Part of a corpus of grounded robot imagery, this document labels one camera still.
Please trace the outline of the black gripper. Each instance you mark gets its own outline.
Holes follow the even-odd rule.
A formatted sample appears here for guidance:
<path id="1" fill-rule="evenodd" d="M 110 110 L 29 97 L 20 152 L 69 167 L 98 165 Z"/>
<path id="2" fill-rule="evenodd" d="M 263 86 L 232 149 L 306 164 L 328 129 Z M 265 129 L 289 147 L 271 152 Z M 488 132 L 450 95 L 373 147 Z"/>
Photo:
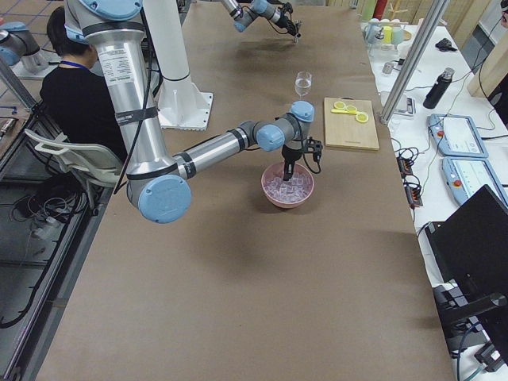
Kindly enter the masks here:
<path id="1" fill-rule="evenodd" d="M 285 13 L 280 14 L 279 27 L 281 29 L 285 29 L 288 33 L 296 33 L 298 31 L 298 28 L 291 20 L 291 17 L 287 16 Z"/>
<path id="2" fill-rule="evenodd" d="M 302 148 L 290 148 L 286 144 L 282 147 L 284 158 L 283 181 L 289 181 L 294 175 L 295 163 L 302 158 Z"/>

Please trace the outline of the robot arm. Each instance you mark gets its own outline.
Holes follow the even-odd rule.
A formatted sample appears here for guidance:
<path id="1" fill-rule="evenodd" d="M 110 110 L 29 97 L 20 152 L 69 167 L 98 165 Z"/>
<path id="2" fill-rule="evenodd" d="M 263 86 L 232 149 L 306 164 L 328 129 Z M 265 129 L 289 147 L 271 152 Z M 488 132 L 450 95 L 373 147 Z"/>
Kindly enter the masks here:
<path id="1" fill-rule="evenodd" d="M 299 26 L 292 21 L 293 7 L 289 2 L 272 4 L 265 0 L 251 1 L 248 6 L 241 6 L 234 0 L 221 0 L 229 16 L 233 19 L 235 29 L 242 33 L 256 19 L 263 18 L 272 23 L 283 33 L 299 37 Z"/>
<path id="2" fill-rule="evenodd" d="M 281 150 L 291 177 L 304 152 L 314 107 L 303 100 L 273 122 L 246 121 L 193 148 L 169 154 L 163 130 L 205 129 L 213 95 L 193 83 L 173 1 L 67 1 L 67 35 L 93 46 L 128 152 L 122 178 L 148 220 L 169 223 L 191 204 L 188 179 L 257 145 Z"/>

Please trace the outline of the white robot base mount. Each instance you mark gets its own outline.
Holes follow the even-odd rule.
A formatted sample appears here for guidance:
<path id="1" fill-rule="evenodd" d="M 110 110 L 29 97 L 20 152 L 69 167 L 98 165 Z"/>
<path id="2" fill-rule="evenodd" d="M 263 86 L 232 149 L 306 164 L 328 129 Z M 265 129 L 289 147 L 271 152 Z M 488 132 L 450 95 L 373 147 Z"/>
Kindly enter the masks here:
<path id="1" fill-rule="evenodd" d="M 161 127 L 205 130 L 214 96 L 192 81 L 176 2 L 146 0 L 143 10 L 163 80 L 157 101 Z"/>

